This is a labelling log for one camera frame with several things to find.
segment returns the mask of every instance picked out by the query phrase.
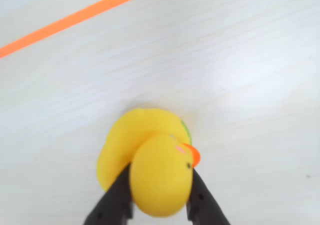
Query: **wood grain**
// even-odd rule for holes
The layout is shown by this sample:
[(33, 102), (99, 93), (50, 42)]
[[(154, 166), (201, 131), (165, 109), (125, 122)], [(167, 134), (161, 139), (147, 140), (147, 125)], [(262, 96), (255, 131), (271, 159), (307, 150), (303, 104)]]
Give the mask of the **wood grain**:
[[(96, 1), (10, 0), (0, 46)], [(132, 0), (2, 58), (0, 223), (82, 224), (108, 130), (158, 107), (231, 224), (319, 225), (319, 25), (320, 0)]]

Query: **orange beak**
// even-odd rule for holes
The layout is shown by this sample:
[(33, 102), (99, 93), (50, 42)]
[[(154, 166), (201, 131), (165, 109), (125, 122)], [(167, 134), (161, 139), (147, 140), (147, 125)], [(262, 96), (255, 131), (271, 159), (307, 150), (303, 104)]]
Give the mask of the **orange beak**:
[(194, 168), (195, 166), (198, 165), (198, 163), (200, 162), (201, 160), (201, 155), (200, 153), (198, 152), (198, 150), (194, 147), (194, 146), (191, 146), (190, 144), (187, 144), (187, 143), (184, 143), (184, 145), (190, 149), (191, 153), (192, 153), (192, 156), (193, 156), (193, 164), (192, 164), (192, 167)]

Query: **orange tape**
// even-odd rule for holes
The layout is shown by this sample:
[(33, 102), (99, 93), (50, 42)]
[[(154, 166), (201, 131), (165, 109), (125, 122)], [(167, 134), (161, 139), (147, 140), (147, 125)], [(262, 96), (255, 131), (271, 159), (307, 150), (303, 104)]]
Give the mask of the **orange tape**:
[(34, 44), (130, 0), (101, 0), (0, 48), (0, 58)]

